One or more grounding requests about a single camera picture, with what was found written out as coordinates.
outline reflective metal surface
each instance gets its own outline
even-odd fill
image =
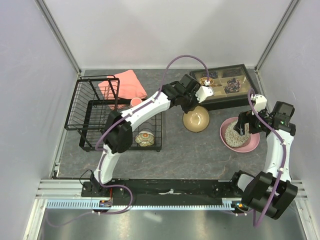
[[[46,211],[53,224],[62,224],[88,210]],[[306,240],[295,204],[278,220],[266,217],[258,229],[252,226],[252,214],[235,217],[203,210],[90,214],[63,227],[42,227],[45,240]]]

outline black box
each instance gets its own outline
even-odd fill
[[[190,71],[190,75],[200,83],[207,79],[204,69]],[[249,105],[247,93],[250,88],[258,94],[244,64],[210,68],[209,77],[215,94],[201,103],[208,111]]]

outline folded towel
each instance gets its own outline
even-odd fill
[[[122,73],[118,73],[114,75],[116,78],[120,79],[119,83],[119,93],[118,97],[122,99],[133,99],[140,98],[144,99],[147,97],[147,93],[140,81],[138,80],[135,72],[133,70],[128,70]],[[109,82],[103,81],[98,84],[100,91],[103,96],[107,100],[115,99],[114,95],[111,92]],[[114,90],[117,90],[117,86],[112,85]],[[118,105],[118,109],[123,108],[125,105]],[[115,109],[114,105],[109,105],[111,109]]]

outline white wall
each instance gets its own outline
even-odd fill
[[[22,239],[76,73],[33,0],[0,8],[0,239]]]
[[[290,0],[45,2],[81,68],[126,69],[255,66]]]
[[[270,105],[295,107],[290,172],[304,183],[320,224],[320,1],[300,1],[261,69]]]

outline black wire dish rack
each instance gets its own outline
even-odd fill
[[[105,81],[108,81],[108,84],[98,86]],[[120,80],[114,75],[82,76],[77,80],[64,128],[79,133],[79,146],[83,150],[95,150],[96,143],[106,130],[106,121],[112,110],[123,111],[130,108],[131,99],[118,97],[119,85]],[[158,113],[135,129],[129,150],[159,152],[162,149],[162,117],[162,113]],[[136,142],[141,131],[147,131],[154,136],[152,145],[140,146]]]

